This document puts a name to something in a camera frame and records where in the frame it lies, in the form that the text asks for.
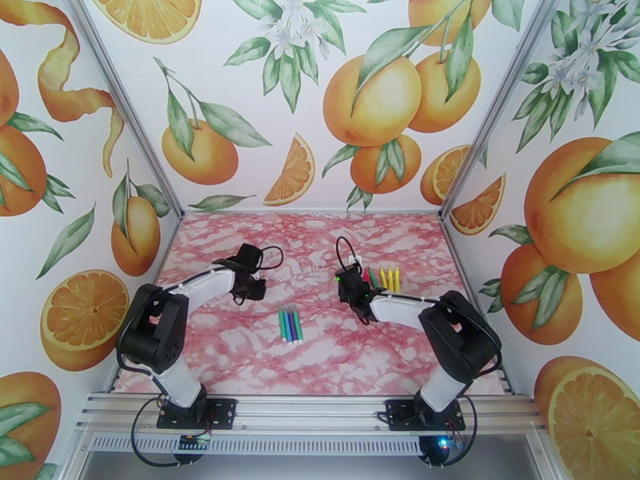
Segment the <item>black round hub with LED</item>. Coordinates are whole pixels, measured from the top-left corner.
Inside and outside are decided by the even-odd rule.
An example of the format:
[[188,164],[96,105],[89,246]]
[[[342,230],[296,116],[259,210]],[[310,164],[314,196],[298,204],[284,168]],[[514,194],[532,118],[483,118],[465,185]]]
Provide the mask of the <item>black round hub with LED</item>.
[[462,450],[455,440],[444,435],[424,435],[418,438],[418,458],[428,466],[446,467],[459,461]]

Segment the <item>small circuit board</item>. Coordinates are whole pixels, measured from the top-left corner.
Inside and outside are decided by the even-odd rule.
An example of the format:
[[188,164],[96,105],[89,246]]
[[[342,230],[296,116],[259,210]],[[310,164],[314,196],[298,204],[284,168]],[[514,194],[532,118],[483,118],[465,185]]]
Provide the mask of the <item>small circuit board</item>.
[[205,451],[210,448],[210,434],[183,434],[179,437],[176,450],[178,451]]

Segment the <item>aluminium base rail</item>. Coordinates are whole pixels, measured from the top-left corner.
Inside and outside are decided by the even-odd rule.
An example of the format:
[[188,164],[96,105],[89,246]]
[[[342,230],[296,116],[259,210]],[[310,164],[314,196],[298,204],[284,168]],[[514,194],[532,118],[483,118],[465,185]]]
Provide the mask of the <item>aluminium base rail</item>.
[[[88,397],[74,423],[77,431],[126,432],[132,425],[156,433],[159,408],[152,394]],[[234,434],[377,434],[386,430],[377,413],[383,396],[241,395],[235,407]],[[480,434],[528,434],[546,428],[527,396],[480,395],[460,399],[467,425]]]

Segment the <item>aluminium side rail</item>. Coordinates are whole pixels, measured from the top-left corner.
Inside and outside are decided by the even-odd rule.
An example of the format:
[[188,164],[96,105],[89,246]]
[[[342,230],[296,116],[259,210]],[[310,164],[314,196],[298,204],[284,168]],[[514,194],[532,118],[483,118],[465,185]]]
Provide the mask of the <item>aluminium side rail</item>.
[[[474,290],[472,286],[472,281],[468,276],[465,263],[462,260],[462,257],[458,251],[458,248],[452,236],[449,224],[445,221],[444,217],[441,216],[440,214],[438,214],[438,222],[442,230],[447,248],[453,259],[455,268],[461,279],[462,287],[465,291],[465,294],[468,300],[471,302],[474,308],[481,314],[481,316],[487,319],[486,312],[482,309],[482,303],[480,301],[478,292]],[[498,381],[500,385],[499,395],[514,395],[514,390],[512,389],[512,386],[510,384],[508,374],[505,372],[503,366],[498,367],[494,372],[492,372],[491,374],[488,374],[484,378],[477,379],[474,382],[474,384],[469,388],[468,394],[473,396],[489,395],[488,389],[486,389],[489,385],[488,377],[493,377],[495,380]]]

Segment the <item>perforated metal vent strip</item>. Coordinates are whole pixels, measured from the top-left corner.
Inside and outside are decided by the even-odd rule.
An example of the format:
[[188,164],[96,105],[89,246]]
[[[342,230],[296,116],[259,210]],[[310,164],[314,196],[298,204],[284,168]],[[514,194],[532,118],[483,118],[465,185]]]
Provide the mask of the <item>perforated metal vent strip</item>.
[[284,437],[284,436],[213,436],[205,451],[178,451],[178,436],[143,435],[136,445],[144,454],[226,454],[226,455],[353,455],[412,456],[418,455],[418,440],[412,437]]

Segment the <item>aluminium corner post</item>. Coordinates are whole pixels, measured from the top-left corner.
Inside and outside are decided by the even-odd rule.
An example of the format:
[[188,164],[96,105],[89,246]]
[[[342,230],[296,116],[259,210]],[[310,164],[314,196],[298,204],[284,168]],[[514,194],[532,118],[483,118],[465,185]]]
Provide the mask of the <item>aluminium corner post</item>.
[[184,216],[184,210],[178,200],[178,197],[166,176],[166,172],[162,168],[158,157],[152,147],[150,138],[148,137],[140,117],[138,116],[134,105],[132,104],[126,88],[119,77],[116,66],[113,63],[108,50],[101,39],[93,20],[89,16],[89,11],[83,0],[62,0],[65,6],[70,10],[70,17],[74,21],[77,29],[83,38],[88,42],[90,51],[97,63],[102,76],[108,86],[116,107],[120,115],[123,117],[126,125],[137,146],[146,161],[146,165],[150,169],[152,175],[159,183],[160,191],[166,197],[170,211],[181,220]]
[[558,0],[538,0],[534,12],[523,31],[523,34],[514,48],[513,56],[506,68],[505,74],[499,87],[494,93],[494,98],[487,110],[482,124],[476,133],[474,140],[470,146],[465,161],[461,165],[450,192],[445,197],[444,203],[438,211],[441,223],[447,222],[458,196],[465,187],[466,181],[473,173],[474,168],[478,164],[482,152],[488,146],[490,136],[500,121],[502,113],[510,97],[515,90],[519,79],[522,76],[525,65],[530,56],[530,51],[535,48],[538,36],[544,30],[548,19],[552,15]]

